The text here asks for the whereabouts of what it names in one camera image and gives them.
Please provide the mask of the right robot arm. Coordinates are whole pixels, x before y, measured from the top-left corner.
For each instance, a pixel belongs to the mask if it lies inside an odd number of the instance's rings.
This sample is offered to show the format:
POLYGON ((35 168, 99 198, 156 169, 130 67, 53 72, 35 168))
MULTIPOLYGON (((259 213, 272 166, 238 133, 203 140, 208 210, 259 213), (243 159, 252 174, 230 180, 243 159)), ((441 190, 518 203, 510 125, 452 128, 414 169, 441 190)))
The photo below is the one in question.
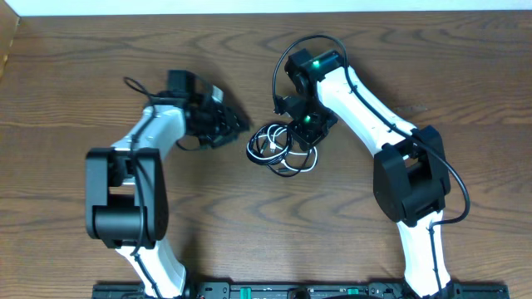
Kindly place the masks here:
POLYGON ((451 280, 440 229, 451 182, 441 135, 387 108, 338 51, 297 51, 284 70, 298 94, 281 99, 277 112, 292 118, 292 137, 307 151, 338 120, 347 124, 373 158, 373 195, 399 229, 407 285, 417 297, 442 294, 451 280))

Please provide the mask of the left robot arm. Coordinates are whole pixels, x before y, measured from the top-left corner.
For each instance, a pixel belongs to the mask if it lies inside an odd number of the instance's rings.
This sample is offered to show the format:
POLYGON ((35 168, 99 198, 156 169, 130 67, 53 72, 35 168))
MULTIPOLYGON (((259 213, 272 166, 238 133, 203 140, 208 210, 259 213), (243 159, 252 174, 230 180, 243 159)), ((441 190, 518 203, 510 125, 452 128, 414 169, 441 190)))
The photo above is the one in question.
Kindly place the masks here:
POLYGON ((187 70, 170 70, 166 88, 149 92, 140 82, 124 83, 146 103, 131 130, 85 158, 86 232, 118 252, 138 282, 99 282, 95 298, 196 298, 197 287, 166 238, 169 201, 163 162, 186 136, 200 150, 236 140, 248 122, 225 103, 224 92, 187 70))

